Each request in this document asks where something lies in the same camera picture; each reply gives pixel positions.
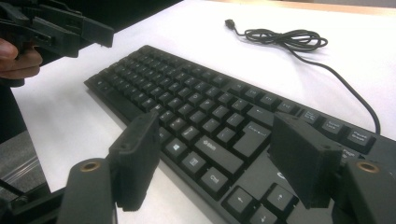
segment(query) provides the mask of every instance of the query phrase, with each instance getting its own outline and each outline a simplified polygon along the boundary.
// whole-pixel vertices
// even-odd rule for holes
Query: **table surface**
[[[301,63],[276,46],[246,43],[225,27],[227,19],[240,32],[302,28],[326,37],[328,46],[302,55],[340,73],[376,111],[382,134],[396,140],[396,17],[190,0],[118,32],[111,49],[93,44],[76,59],[43,66],[37,77],[13,90],[51,190],[64,187],[70,168],[79,161],[105,157],[125,128],[83,81],[144,45],[374,129],[365,108],[328,71]],[[118,214],[120,223],[224,222],[163,162],[142,208]]]

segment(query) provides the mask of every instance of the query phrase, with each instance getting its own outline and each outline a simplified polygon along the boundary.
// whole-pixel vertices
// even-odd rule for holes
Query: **arrow key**
[[[256,200],[250,196],[246,191],[241,188],[237,188],[233,193],[226,199],[224,207],[233,214],[238,220],[244,220],[247,215],[253,210],[253,205]]]

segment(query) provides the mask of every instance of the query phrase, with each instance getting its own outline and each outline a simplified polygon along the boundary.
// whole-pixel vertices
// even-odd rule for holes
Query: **black keyboard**
[[[351,158],[395,172],[396,142],[150,46],[85,84],[126,124],[160,115],[162,160],[229,223],[332,223],[305,209],[268,157],[275,112],[298,117]]]

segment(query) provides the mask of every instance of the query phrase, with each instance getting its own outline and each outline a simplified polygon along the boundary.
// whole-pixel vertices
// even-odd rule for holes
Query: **enter key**
[[[233,145],[245,160],[250,160],[267,147],[271,132],[261,125],[251,121],[243,130],[244,135]]]

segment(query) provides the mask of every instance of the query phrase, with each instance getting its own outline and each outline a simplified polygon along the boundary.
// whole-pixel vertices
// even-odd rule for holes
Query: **shift key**
[[[229,152],[206,135],[195,143],[195,147],[214,162],[215,166],[227,172],[231,177],[235,177],[238,174],[244,163],[233,153]]]

